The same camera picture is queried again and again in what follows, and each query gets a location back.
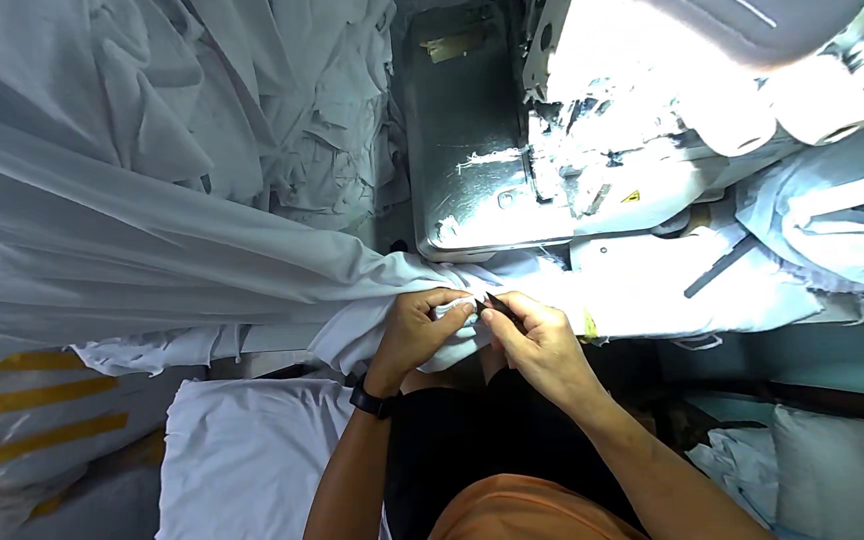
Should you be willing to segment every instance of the white pillow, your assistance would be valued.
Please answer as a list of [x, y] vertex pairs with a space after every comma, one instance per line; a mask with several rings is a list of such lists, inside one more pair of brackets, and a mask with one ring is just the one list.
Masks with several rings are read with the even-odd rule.
[[777, 523], [822, 540], [864, 540], [864, 420], [774, 411]]
[[[169, 407], [157, 540], [301, 540], [349, 423], [332, 380], [186, 380]], [[383, 521], [379, 538], [388, 540]]]

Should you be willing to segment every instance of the scissors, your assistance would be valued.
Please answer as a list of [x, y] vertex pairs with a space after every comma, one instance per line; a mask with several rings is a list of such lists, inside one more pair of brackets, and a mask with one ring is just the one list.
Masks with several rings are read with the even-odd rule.
[[[491, 304], [491, 308], [498, 313], [502, 313], [506, 317], [509, 317], [509, 320], [512, 324], [515, 325], [515, 328], [522, 333], [522, 336], [529, 334], [529, 332], [525, 329], [525, 325], [522, 324], [522, 319], [519, 318], [519, 315], [514, 313], [512, 309], [502, 300], [499, 300], [498, 297], [491, 292], [486, 292], [486, 298], [488, 302]], [[488, 306], [482, 302], [482, 300], [475, 299], [475, 313], [477, 315], [482, 315], [482, 312], [485, 312]]]

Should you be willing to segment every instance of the person's right hand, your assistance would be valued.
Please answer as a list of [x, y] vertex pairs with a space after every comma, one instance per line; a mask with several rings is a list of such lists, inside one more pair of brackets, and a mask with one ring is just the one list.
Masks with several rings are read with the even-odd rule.
[[542, 305], [521, 292], [499, 295], [525, 325], [522, 335], [508, 317], [495, 309], [482, 313], [505, 349], [510, 365], [550, 402], [573, 418], [611, 397], [582, 353], [569, 319], [558, 309]]

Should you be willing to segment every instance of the person's left hand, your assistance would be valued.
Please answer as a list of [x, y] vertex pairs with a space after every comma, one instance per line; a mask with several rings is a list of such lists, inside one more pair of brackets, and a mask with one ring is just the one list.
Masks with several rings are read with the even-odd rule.
[[471, 303], [460, 303], [437, 321], [432, 310], [470, 296], [468, 292], [437, 288], [400, 294], [386, 319], [385, 335], [368, 368], [365, 390], [377, 398], [394, 396], [405, 376], [426, 363], [473, 313]]

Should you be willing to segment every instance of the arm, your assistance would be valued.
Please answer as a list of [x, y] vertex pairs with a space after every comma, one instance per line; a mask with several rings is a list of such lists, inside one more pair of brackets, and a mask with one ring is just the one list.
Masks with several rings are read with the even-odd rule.
[[[462, 328], [473, 307], [460, 304], [437, 321], [428, 314], [465, 296], [469, 294], [450, 289], [399, 295], [366, 373], [366, 393], [377, 398], [399, 393], [405, 376], [432, 358], [446, 338]], [[352, 413], [318, 482], [303, 540], [378, 538], [390, 427], [389, 419], [379, 420], [358, 409]]]
[[775, 538], [612, 399], [565, 313], [521, 293], [501, 298], [528, 331], [523, 336], [498, 311], [483, 313], [510, 363], [588, 436], [654, 540]]

